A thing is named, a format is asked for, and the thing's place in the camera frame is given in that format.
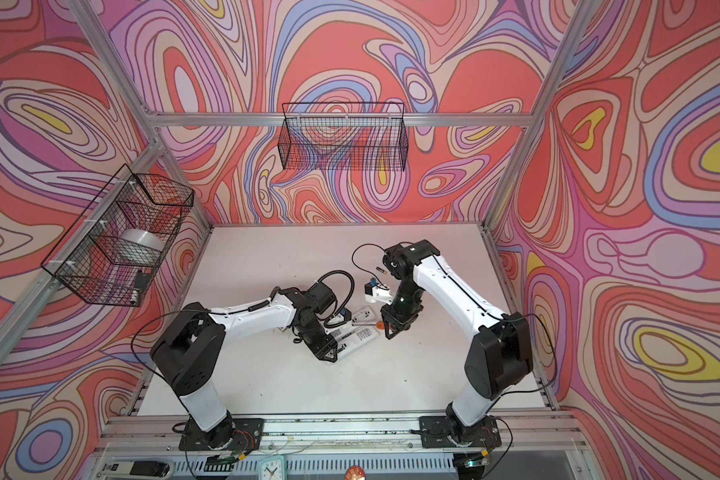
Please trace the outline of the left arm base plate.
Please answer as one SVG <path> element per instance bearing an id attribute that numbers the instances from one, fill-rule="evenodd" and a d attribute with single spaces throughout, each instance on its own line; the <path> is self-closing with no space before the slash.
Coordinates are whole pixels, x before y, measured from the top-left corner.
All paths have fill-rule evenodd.
<path id="1" fill-rule="evenodd" d="M 232 451 L 250 453 L 258 450 L 264 430 L 263 418 L 227 418 L 203 431 L 193 418 L 189 418 L 179 443 L 181 451 Z"/>

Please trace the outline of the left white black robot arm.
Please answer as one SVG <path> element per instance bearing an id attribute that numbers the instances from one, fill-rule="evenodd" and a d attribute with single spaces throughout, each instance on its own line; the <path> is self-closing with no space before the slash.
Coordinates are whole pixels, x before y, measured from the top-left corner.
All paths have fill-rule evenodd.
<path id="1" fill-rule="evenodd" d="M 233 419 L 223 405 L 212 375 L 225 344 L 252 335 L 291 328 L 319 361 L 338 360 L 338 342 L 319 316 L 336 302 L 324 283 L 307 290 L 276 287 L 263 300 L 218 309 L 195 302 L 183 307 L 151 347 L 150 358 L 189 415 L 180 448 L 227 450 L 239 436 L 243 450 L 260 441 L 251 427 Z"/>

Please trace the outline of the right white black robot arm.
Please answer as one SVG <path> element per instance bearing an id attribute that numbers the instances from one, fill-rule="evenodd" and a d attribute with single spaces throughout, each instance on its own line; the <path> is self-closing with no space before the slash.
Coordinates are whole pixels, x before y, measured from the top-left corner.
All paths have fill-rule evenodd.
<path id="1" fill-rule="evenodd" d="M 438 428 L 420 419 L 420 436 L 431 444 L 443 438 L 456 445 L 487 428 L 488 413 L 506 389 L 533 369 L 530 326 L 520 313 L 491 304 L 450 267 L 431 242 L 398 243 L 384 250 L 382 263 L 399 281 L 394 296 L 380 309 L 384 335 L 391 340 L 407 331 L 423 311 L 429 294 L 470 341 L 464 362 L 467 384 L 449 403 Z"/>

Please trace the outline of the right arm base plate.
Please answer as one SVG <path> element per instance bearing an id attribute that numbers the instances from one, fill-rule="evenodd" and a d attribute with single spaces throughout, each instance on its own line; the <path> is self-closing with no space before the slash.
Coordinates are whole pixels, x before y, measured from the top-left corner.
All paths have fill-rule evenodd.
<path id="1" fill-rule="evenodd" d="M 424 448 L 480 448 L 492 451 L 502 445 L 497 420 L 485 416 L 472 426 L 463 426 L 453 417 L 421 416 L 412 433 L 418 435 Z"/>

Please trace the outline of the orange handled screwdriver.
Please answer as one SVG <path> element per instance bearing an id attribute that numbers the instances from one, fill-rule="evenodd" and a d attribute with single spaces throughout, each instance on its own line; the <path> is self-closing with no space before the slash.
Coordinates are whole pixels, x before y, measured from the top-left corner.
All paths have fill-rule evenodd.
<path id="1" fill-rule="evenodd" d="M 372 328 L 372 329 L 376 329 L 376 330 L 381 330 L 381 331 L 383 331 L 384 328 L 385 328 L 382 322 L 375 322 L 375 323 L 354 323 L 352 326 L 353 326 L 354 328 L 364 328 L 364 327 L 368 327 L 368 328 Z"/>

